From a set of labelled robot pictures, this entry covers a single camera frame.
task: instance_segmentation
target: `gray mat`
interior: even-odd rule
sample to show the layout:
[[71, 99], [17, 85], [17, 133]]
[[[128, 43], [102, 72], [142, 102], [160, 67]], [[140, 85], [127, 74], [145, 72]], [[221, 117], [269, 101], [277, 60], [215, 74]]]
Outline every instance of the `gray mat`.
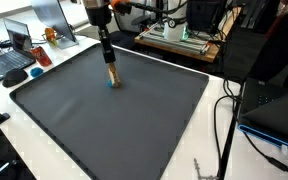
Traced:
[[119, 89], [108, 87], [96, 45], [11, 98], [93, 179], [159, 179], [208, 76], [118, 49], [115, 54]]

